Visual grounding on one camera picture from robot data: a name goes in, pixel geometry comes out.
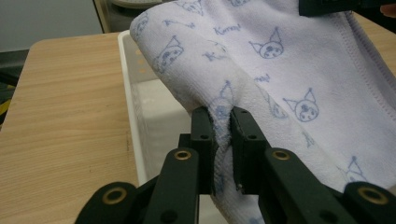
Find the table surface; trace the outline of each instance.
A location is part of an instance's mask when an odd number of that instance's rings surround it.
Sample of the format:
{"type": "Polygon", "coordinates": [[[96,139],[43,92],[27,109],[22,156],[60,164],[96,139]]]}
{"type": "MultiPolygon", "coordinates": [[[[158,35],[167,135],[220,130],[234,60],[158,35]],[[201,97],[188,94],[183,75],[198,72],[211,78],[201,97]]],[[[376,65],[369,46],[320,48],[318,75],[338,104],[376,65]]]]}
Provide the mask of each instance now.
{"type": "MultiPolygon", "coordinates": [[[[396,35],[358,19],[396,74],[396,35]]],[[[0,223],[73,223],[103,185],[137,184],[117,36],[30,49],[0,132],[0,223]]]]}

